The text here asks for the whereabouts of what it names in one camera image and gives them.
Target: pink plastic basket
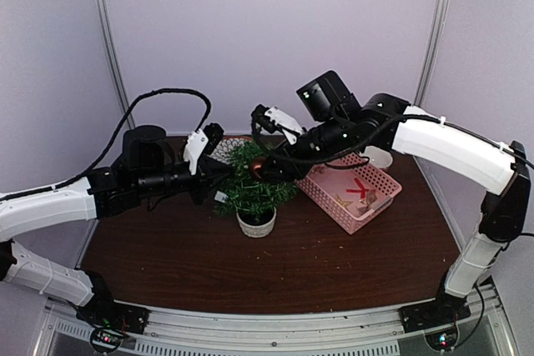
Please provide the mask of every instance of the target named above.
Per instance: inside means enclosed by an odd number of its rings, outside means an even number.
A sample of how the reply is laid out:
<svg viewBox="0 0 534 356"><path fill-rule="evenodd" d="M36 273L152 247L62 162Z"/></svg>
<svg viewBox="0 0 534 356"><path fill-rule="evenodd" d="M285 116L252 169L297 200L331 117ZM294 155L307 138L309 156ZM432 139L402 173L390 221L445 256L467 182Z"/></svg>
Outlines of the pink plastic basket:
<svg viewBox="0 0 534 356"><path fill-rule="evenodd" d="M335 163L363 161L352 153ZM298 185L349 234L382 213L402 190L398 182L371 164L354 170L315 166Z"/></svg>

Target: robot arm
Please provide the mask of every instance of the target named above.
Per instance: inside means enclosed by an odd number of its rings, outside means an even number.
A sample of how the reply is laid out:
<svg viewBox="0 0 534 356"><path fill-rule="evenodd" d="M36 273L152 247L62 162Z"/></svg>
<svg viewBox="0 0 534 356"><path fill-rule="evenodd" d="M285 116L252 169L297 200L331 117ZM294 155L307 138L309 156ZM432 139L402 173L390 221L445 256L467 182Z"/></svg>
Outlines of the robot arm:
<svg viewBox="0 0 534 356"><path fill-rule="evenodd" d="M146 321L147 311L125 309L115 303L99 274L65 268L30 252L12 238L58 223L111 217L138 207L144 199L189 192L196 204L202 203L208 192L232 172L228 165L208 156L223 137L222 128L210 124L192 133L182 163L176 163L165 136L159 127L137 127L124 134L123 152L111 167L96 168L64 188L52 186L47 191L36 188L0 196L0 281L66 300L92 323L118 321L122 328L124 318L130 332L142 332L144 325L139 319Z"/></svg>
<svg viewBox="0 0 534 356"><path fill-rule="evenodd" d="M374 145L425 158L462 174L486 189L482 218L460 257L446 272L436 300L417 310L401 310L405 331L428 328L429 322L450 323L462 315L467 294L494 263L497 254L522 231L530 194L525 152L520 143L493 143L436 118L407 101L375 95L360 106L336 73L330 71L305 85L297 94L320 125L303 132L293 143L283 142L266 159L254 161L251 173L267 182L302 179L314 164L326 163ZM274 122L270 109L259 105L252 113L257 126L274 132L285 126Z"/></svg>

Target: brown tabletop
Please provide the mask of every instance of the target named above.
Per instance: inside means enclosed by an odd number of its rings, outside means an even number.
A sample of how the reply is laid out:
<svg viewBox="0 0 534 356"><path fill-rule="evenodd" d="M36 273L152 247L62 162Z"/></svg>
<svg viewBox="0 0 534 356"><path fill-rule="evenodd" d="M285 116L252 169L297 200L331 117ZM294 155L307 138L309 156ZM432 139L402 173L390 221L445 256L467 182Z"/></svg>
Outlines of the brown tabletop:
<svg viewBox="0 0 534 356"><path fill-rule="evenodd" d="M178 195L148 213L103 220L83 268L115 298L214 313L313 313L374 308L435 295L458 255L451 232L411 157L388 173L403 191L348 235L303 193L281 207L274 231L245 237L214 201Z"/></svg>

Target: red x mark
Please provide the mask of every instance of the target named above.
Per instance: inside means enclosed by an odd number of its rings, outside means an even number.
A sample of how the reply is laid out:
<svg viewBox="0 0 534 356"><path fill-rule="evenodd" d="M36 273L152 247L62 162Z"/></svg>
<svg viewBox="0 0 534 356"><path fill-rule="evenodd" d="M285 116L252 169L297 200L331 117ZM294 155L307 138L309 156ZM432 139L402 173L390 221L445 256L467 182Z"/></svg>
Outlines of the red x mark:
<svg viewBox="0 0 534 356"><path fill-rule="evenodd" d="M369 192L369 189L365 188L358 178L354 178L354 182L360 189L346 189L347 193L359 193L360 199L365 199L365 193Z"/></svg>

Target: metal frame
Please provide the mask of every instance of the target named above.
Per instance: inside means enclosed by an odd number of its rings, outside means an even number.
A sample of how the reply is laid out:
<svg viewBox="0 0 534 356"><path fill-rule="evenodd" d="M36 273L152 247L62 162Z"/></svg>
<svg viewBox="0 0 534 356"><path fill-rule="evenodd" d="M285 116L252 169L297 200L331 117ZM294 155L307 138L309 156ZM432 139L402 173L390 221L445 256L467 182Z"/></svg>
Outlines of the metal frame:
<svg viewBox="0 0 534 356"><path fill-rule="evenodd" d="M492 285L481 288L486 303L485 315L501 356L517 356L510 325L498 294ZM468 297L473 315L462 321L478 319L481 302L473 292ZM277 355L342 355L360 350L387 348L398 354L402 339L423 333L404 333L399 306L371 308L353 312L287 315L243 315L196 313L183 310L151 308L144 335L132 335L125 352L142 355L232 354ZM91 328L75 318L66 304L48 301L46 319L42 323L35 356L48 356L55 333L81 340L88 339Z"/></svg>
<svg viewBox="0 0 534 356"><path fill-rule="evenodd" d="M434 69L434 64L436 62L437 50L443 32L443 26L445 25L448 6L449 0L436 0L431 35L428 40L425 61L423 62L421 76L417 85L416 98L414 100L414 105L416 106L420 106L425 99L426 91L431 80L432 70Z"/></svg>
<svg viewBox="0 0 534 356"><path fill-rule="evenodd" d="M443 194L443 191L441 190L440 184L437 182L436 177L434 177L434 174L432 174L429 166L429 162L427 162L424 158L414 158L417 164L417 167L420 169L421 173L423 174L423 177L428 185L428 188L430 188L432 195L434 195L434 199L436 200L441 213L443 214L443 217L445 217L445 221L447 222L447 225L449 226L449 229L451 230L452 237L454 238L456 242L456 246L459 250L462 250L464 246L466 246L466 239L464 238L463 233L460 230L460 225L456 221L456 218L454 217L454 213L452 212L451 208L449 207L449 203L447 203L445 195Z"/></svg>
<svg viewBox="0 0 534 356"><path fill-rule="evenodd" d="M109 70L113 78L113 84L117 91L118 101L123 113L129 107L128 96L124 89L123 76L121 75L120 68L118 67L118 58L115 45L113 43L113 36L111 34L111 25L109 23L108 8L106 6L106 0L95 0L98 9L98 17L100 19L100 27L102 28L102 37L106 48L106 55L108 59ZM130 114L126 121L128 128L135 128L134 117Z"/></svg>
<svg viewBox="0 0 534 356"><path fill-rule="evenodd" d="M91 239L93 239L93 235L95 231L97 230L99 220L94 219L88 223L89 223L89 228L85 235L85 242L83 243L83 246L80 249L80 252L78 253L78 257L76 258L76 264L75 264L76 268L82 267L83 258L85 257L85 254L87 253L87 250L89 248L89 244L91 243Z"/></svg>

